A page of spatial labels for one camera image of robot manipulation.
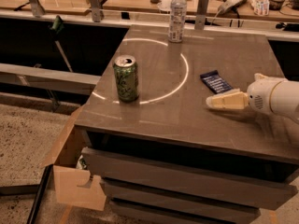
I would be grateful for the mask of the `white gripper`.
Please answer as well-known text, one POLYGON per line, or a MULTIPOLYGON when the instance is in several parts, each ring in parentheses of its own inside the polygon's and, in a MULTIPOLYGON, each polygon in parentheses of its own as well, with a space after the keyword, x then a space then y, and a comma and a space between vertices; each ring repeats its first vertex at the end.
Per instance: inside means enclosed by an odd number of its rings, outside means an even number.
POLYGON ((271 94, 284 78, 255 73, 254 79, 255 81, 248 86, 247 93, 240 89, 232 89, 215 94, 206 98, 207 106, 213 109, 241 110, 250 105, 255 111, 271 114, 271 94))

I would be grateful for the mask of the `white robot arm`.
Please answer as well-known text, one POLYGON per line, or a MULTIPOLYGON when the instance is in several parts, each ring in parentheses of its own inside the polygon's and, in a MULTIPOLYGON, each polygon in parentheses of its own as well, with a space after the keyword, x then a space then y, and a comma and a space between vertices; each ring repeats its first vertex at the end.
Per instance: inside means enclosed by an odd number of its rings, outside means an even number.
POLYGON ((299 123, 299 82, 284 77, 254 75, 247 91, 232 89, 206 98, 212 109, 241 110, 250 106, 266 115, 279 115, 299 123))

